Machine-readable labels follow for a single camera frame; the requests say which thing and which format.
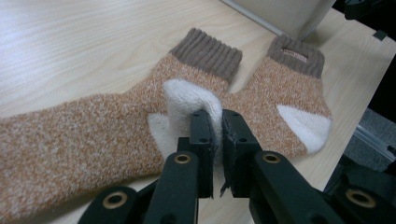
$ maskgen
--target brown ribbed cuff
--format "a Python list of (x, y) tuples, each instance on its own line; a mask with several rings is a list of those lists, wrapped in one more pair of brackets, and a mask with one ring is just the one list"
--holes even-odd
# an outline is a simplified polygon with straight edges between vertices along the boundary
[(277, 36), (268, 49), (267, 56), (290, 69), (312, 77), (321, 78), (323, 54), (286, 35)]
[(198, 29), (191, 29), (187, 36), (170, 51), (182, 63), (231, 82), (242, 60), (242, 51), (231, 48)]

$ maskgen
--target light wood surface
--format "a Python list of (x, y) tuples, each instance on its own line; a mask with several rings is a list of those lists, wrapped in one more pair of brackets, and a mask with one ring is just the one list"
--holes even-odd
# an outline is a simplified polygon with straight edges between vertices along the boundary
[[(127, 91), (192, 27), (243, 51), (231, 92), (243, 88), (275, 37), (220, 1), (2, 1), (0, 118)], [(396, 53), (393, 40), (380, 41), (374, 32), (331, 9), (304, 41), (325, 55), (322, 79), (333, 127), (325, 148), (292, 163), (317, 189), (324, 189)], [(129, 185), (139, 190), (155, 178)], [(252, 223), (248, 200), (233, 199), (229, 191), (215, 195), (200, 200), (199, 223)], [(29, 223), (77, 223), (93, 197)]]

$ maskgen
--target black mechanical part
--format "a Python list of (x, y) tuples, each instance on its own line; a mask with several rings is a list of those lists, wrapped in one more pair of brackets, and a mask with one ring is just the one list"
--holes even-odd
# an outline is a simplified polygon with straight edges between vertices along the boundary
[(213, 162), (219, 139), (216, 138), (212, 122), (203, 109), (195, 111), (190, 118), (190, 138), (186, 146), (186, 138), (178, 140), (177, 150), (188, 150), (199, 158), (199, 197), (213, 198)]
[(197, 219), (198, 157), (175, 152), (165, 162), (143, 223), (196, 223)]
[(132, 221), (130, 223), (143, 222), (146, 216), (146, 212), (149, 209), (152, 194), (157, 187), (157, 183), (158, 179), (137, 192), (137, 206), (134, 207), (134, 215), (132, 216)]
[(250, 163), (262, 151), (243, 117), (223, 109), (223, 166), (226, 183), (221, 194), (231, 187), (235, 198), (248, 198), (252, 185)]
[(251, 171), (279, 223), (344, 223), (281, 154), (257, 153)]
[(374, 192), (358, 186), (341, 186), (332, 197), (332, 208), (346, 223), (396, 223), (396, 209)]
[(137, 192), (127, 187), (114, 187), (96, 196), (78, 224), (131, 223), (137, 203)]
[(252, 185), (248, 208), (254, 223), (277, 223), (276, 216), (274, 215), (270, 204), (264, 198), (262, 190), (257, 183)]
[(394, 0), (346, 0), (344, 14), (347, 20), (357, 20)]

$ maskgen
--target white toe patch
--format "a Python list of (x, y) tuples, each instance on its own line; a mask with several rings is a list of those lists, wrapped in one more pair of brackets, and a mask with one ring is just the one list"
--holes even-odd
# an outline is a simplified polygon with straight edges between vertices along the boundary
[(308, 153), (323, 148), (332, 128), (331, 119), (287, 105), (277, 105), (276, 108), (283, 120), (304, 143)]

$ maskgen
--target brown sock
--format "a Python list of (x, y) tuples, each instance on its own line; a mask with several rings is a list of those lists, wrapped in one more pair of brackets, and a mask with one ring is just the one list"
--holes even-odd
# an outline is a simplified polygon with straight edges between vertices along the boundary
[(163, 82), (181, 77), (225, 90), (241, 58), (241, 51), (192, 29), (150, 77), (124, 94), (93, 95), (1, 119), (0, 223), (112, 183), (158, 174), (164, 158), (148, 115), (166, 111)]
[(219, 98), (223, 108), (241, 113), (262, 149), (289, 158), (314, 153), (332, 125), (322, 97), (323, 64), (320, 51), (281, 35), (247, 87)]

